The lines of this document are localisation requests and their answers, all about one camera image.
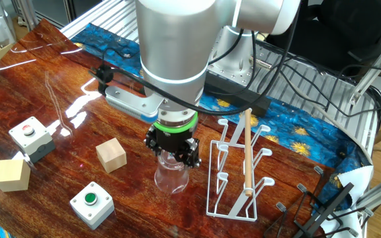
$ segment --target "black clamp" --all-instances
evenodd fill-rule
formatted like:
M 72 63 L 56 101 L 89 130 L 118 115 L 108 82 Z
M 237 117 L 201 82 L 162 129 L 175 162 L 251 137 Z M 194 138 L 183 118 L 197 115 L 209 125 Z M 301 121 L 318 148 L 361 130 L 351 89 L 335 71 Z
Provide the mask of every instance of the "black clamp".
M 164 149 L 172 154 L 177 162 L 183 162 L 186 166 L 190 168 L 199 167 L 201 164 L 201 159 L 199 159 L 199 139 L 189 138 L 180 141 L 179 143 L 169 143 L 166 138 L 162 138 L 163 143 L 168 143 L 169 145 L 175 144 L 175 147 L 162 146 L 158 142 L 158 137 L 160 131 L 155 127 L 151 126 L 146 134 L 144 140 L 146 147 L 150 148 L 155 156 L 161 154 Z
M 107 83 L 110 83 L 112 79 L 114 79 L 114 73 L 111 71 L 111 67 L 102 64 L 98 69 L 91 68 L 89 74 L 98 80 L 98 92 L 106 96 L 105 89 L 108 87 Z
M 297 188 L 302 192 L 301 197 L 299 197 L 299 199 L 297 199 L 297 201 L 295 201 L 295 203 L 293 203 L 293 205 L 291 205 L 289 209 L 286 209 L 286 207 L 281 202 L 277 203 L 276 206 L 282 212 L 282 215 L 266 230 L 266 232 L 264 233 L 264 238 L 280 237 L 280 232 L 282 231 L 283 225 L 285 224 L 285 219 L 287 216 L 291 215 L 289 210 L 294 207 L 297 207 L 297 210 L 296 213 L 293 214 L 293 218 L 291 219 L 293 220 L 294 224 L 299 228 L 299 231 L 297 232 L 297 234 L 295 234 L 294 238 L 332 237 L 334 234 L 340 233 L 342 231 L 348 231 L 353 237 L 359 236 L 354 229 L 351 229 L 350 227 L 343 227 L 343 222 L 340 218 L 354 212 L 362 212 L 366 215 L 366 219 L 364 220 L 364 223 L 361 225 L 361 227 L 364 227 L 367 219 L 371 217 L 373 213 L 369 209 L 359 208 L 351 212 L 347 212 L 345 214 L 337 216 L 334 212 L 335 208 L 341 203 L 341 201 L 346 197 L 346 195 L 349 194 L 349 191 L 351 191 L 354 185 L 349 183 L 347 186 L 342 188 L 334 197 L 329 199 L 326 203 L 322 203 L 314 194 L 318 191 L 319 184 L 324 179 L 324 172 L 319 167 L 315 167 L 314 169 L 321 177 L 318 181 L 315 192 L 311 193 L 307 190 L 307 188 L 304 185 L 298 184 Z M 310 198 L 310 205 L 316 212 L 304 225 L 302 225 L 298 222 L 297 218 L 299 211 L 301 210 L 302 205 L 304 204 L 304 201 L 307 197 Z M 314 233 L 325 220 L 335 220 L 339 224 L 339 227 L 335 231 L 326 233 L 325 235 L 315 236 Z

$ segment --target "red button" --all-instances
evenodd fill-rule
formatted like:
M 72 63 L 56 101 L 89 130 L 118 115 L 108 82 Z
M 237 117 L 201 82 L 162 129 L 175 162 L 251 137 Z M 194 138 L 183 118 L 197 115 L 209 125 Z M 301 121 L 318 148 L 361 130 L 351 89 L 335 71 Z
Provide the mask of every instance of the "red button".
M 30 136 L 34 132 L 34 129 L 33 129 L 33 127 L 31 125 L 25 125 L 25 126 L 23 126 L 22 130 L 23 130 L 23 133 L 24 133 L 25 136 Z

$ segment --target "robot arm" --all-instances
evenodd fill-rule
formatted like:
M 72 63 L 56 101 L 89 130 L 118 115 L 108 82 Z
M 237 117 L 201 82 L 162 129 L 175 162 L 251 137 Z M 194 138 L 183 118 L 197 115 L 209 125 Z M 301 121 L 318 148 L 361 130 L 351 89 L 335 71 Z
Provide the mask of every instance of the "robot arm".
M 300 0 L 136 0 L 144 80 L 198 105 L 208 58 L 223 26 L 282 34 L 292 23 Z M 117 87 L 105 88 L 113 107 L 153 123 L 146 145 L 156 155 L 170 152 L 178 162 L 198 167 L 195 111 L 145 88 L 137 98 Z

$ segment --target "white wire rack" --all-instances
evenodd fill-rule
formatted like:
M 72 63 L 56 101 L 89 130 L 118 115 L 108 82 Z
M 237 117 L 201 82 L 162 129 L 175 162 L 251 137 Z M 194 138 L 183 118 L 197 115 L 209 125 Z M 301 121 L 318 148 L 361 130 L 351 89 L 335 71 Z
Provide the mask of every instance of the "white wire rack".
M 265 186 L 273 186 L 275 185 L 275 180 L 269 177 L 263 177 L 258 181 L 257 184 L 255 184 L 255 177 L 254 177 L 254 170 L 256 169 L 259 161 L 263 156 L 271 156 L 273 153 L 270 149 L 262 148 L 258 152 L 257 156 L 253 156 L 253 146 L 255 145 L 255 142 L 258 140 L 258 137 L 261 132 L 269 132 L 270 128 L 268 126 L 260 126 L 255 133 L 254 137 L 251 139 L 251 159 L 252 159 L 252 187 L 247 188 L 245 185 L 243 185 L 243 190 L 241 194 L 239 195 L 239 198 L 236 200 L 235 204 L 231 208 L 228 214 L 221 214 L 217 211 L 218 204 L 220 203 L 220 200 L 222 198 L 222 195 L 224 193 L 224 190 L 226 189 L 229 180 L 228 176 L 229 174 L 224 171 L 224 165 L 226 164 L 226 160 L 228 158 L 229 154 L 229 147 L 236 147 L 245 149 L 245 145 L 239 144 L 237 141 L 242 134 L 242 131 L 245 127 L 245 116 L 241 116 L 239 119 L 239 124 L 237 125 L 235 132 L 233 133 L 233 136 L 229 142 L 225 142 L 227 130 L 228 130 L 228 121 L 226 119 L 219 119 L 218 120 L 219 125 L 223 126 L 223 133 L 222 137 L 219 141 L 212 140 L 210 144 L 210 164 L 209 164 L 209 172 L 208 172 L 208 190 L 207 190 L 207 200 L 206 200 L 206 214 L 208 216 L 213 217 L 219 217 L 219 218 L 228 218 L 228 219 L 238 219 L 243 221 L 256 221 L 257 220 L 257 202 L 256 198 L 261 193 L 263 188 Z M 215 199 L 216 203 L 214 205 L 214 211 L 209 211 L 209 203 L 210 203 L 210 181 L 211 181 L 211 168 L 213 165 L 212 161 L 212 152 L 213 152 L 213 145 L 214 149 L 218 150 L 217 155 L 217 163 L 216 163 L 216 170 L 217 170 L 217 179 L 216 179 L 216 194 L 218 195 Z M 243 174 L 245 174 L 245 161 L 243 161 Z M 251 191 L 252 199 L 248 203 L 248 205 L 245 208 L 245 216 L 239 216 L 238 213 L 242 210 L 246 202 L 248 201 L 249 197 L 246 195 L 245 192 Z M 249 215 L 248 210 L 250 207 L 253 207 L 253 216 Z

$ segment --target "green button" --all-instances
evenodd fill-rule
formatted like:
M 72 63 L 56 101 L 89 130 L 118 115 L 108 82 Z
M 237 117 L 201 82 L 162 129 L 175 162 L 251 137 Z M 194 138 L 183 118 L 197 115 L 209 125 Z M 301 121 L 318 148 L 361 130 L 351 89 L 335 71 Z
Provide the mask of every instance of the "green button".
M 97 201 L 97 195 L 93 192 L 86 194 L 85 201 L 88 205 L 93 205 Z

